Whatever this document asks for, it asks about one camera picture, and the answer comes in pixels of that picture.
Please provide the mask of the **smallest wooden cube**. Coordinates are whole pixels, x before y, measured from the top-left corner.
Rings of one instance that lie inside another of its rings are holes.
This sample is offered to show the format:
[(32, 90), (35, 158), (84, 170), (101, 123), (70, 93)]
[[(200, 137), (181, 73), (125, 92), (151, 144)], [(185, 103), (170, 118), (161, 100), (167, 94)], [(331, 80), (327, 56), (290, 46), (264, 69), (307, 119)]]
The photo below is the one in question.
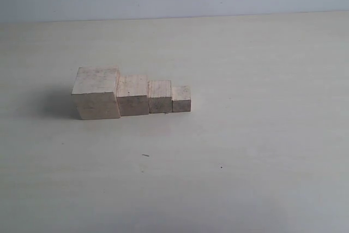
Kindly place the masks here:
[(191, 92), (189, 86), (172, 87), (172, 112), (191, 111)]

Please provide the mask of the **third largest wooden cube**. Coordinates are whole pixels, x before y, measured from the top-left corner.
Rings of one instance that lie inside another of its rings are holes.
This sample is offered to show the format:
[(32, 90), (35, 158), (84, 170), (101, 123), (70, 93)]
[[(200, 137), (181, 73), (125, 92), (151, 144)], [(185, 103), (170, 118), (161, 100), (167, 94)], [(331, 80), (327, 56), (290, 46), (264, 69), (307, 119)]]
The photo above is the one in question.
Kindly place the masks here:
[(148, 81), (148, 105), (150, 113), (172, 112), (171, 80)]

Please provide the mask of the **second largest wooden cube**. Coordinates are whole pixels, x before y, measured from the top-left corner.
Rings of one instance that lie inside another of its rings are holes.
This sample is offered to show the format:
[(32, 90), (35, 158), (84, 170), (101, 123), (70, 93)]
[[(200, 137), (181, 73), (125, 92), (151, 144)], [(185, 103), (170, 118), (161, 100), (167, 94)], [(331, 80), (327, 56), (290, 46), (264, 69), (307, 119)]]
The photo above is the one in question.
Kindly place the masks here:
[(117, 90), (121, 116), (149, 114), (147, 75), (122, 75)]

